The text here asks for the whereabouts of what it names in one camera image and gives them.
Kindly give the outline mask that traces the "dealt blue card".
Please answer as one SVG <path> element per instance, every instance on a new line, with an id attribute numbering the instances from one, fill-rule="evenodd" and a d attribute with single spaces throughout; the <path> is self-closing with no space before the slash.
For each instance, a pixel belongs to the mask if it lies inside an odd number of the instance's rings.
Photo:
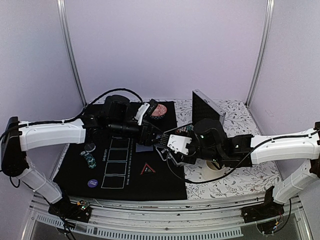
<path id="1" fill-rule="evenodd" d="M 151 146 L 145 146 L 145 145 L 140 145 L 140 144 L 136 144 L 135 147 L 135 152 L 136 153 L 142 153 L 142 152 L 152 152 L 154 150 L 154 147 Z"/>

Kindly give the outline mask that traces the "red triangular all-in marker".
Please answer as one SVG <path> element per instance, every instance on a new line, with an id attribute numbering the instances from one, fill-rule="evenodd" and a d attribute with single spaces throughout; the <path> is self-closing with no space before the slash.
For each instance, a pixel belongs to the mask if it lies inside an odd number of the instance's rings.
<path id="1" fill-rule="evenodd" d="M 145 165 L 143 166 L 140 175 L 146 175 L 146 174 L 155 174 L 156 171 L 148 164 L 145 163 Z"/>

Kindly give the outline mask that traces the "clear acrylic dealer button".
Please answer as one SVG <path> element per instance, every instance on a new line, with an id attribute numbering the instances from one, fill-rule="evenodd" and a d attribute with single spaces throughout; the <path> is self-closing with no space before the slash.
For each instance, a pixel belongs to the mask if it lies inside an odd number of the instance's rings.
<path id="1" fill-rule="evenodd" d="M 96 145 L 92 142 L 92 143 L 87 143 L 85 146 L 84 146 L 84 150 L 88 153 L 91 153 L 93 152 L 94 150 L 96 149 Z"/>

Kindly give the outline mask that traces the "green blue poker chip stack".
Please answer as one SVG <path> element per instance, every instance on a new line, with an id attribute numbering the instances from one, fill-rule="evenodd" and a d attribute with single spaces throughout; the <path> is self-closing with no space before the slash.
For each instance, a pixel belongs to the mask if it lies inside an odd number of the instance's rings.
<path id="1" fill-rule="evenodd" d="M 86 160 L 90 169 L 94 169 L 97 166 L 96 160 L 90 152 L 82 151 L 80 153 L 80 156 L 82 156 Z"/>

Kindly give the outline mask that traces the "purple small blind button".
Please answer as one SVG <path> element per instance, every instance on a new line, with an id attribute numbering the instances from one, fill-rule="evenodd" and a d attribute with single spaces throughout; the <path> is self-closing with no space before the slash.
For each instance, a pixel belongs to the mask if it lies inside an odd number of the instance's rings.
<path id="1" fill-rule="evenodd" d="M 89 180 L 88 182 L 87 182 L 87 186 L 89 187 L 89 188 L 95 188 L 95 187 L 97 187 L 98 186 L 98 181 L 96 180 L 96 179 L 91 179 L 91 180 Z"/>

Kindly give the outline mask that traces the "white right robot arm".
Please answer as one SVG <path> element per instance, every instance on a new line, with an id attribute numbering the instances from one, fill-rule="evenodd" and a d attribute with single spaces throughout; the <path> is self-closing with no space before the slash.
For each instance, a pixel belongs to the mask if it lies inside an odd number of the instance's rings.
<path id="1" fill-rule="evenodd" d="M 313 128 L 288 135 L 243 134 L 228 137 L 218 120 L 198 121 L 191 132 L 163 133 L 156 142 L 186 158 L 217 162 L 231 167 L 251 167 L 265 162 L 304 159 L 303 164 L 266 191 L 270 198 L 259 206 L 262 218 L 269 218 L 291 197 L 320 178 L 320 123 Z"/>

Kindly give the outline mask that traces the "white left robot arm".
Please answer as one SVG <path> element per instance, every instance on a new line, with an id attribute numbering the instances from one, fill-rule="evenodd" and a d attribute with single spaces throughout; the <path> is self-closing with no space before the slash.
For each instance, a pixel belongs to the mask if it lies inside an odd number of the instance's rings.
<path id="1" fill-rule="evenodd" d="M 75 211 L 74 205 L 56 183 L 32 165 L 27 159 L 27 151 L 61 144 L 94 143 L 99 146 L 111 137 L 133 138 L 141 145 L 150 146 L 162 132 L 147 121 L 157 106 L 158 102 L 151 99 L 135 108 L 128 98 L 111 95 L 95 114 L 43 122 L 22 122 L 11 117 L 0 137 L 1 170 L 41 194 L 63 217 L 70 217 Z"/>

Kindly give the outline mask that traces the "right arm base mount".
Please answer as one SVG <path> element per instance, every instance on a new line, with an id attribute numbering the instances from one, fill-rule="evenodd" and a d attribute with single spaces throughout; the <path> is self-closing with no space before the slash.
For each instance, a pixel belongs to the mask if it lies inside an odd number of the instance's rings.
<path id="1" fill-rule="evenodd" d="M 241 216 L 245 223 L 262 221 L 269 218 L 280 217 L 284 214 L 284 204 L 274 202 L 273 190 L 274 186 L 268 188 L 264 195 L 263 203 L 243 207 L 241 209 Z M 279 220 L 271 222 L 263 222 L 257 225 L 257 229 L 264 235 L 274 234 L 278 228 Z"/>

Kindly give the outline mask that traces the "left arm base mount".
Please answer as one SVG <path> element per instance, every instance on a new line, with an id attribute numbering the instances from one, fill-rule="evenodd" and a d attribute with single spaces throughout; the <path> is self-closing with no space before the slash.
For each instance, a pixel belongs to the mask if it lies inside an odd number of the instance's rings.
<path id="1" fill-rule="evenodd" d="M 63 219 L 88 223 L 91 217 L 92 208 L 90 203 L 84 200 L 72 203 L 70 198 L 63 194 L 62 199 L 58 202 L 49 204 L 48 213 Z"/>

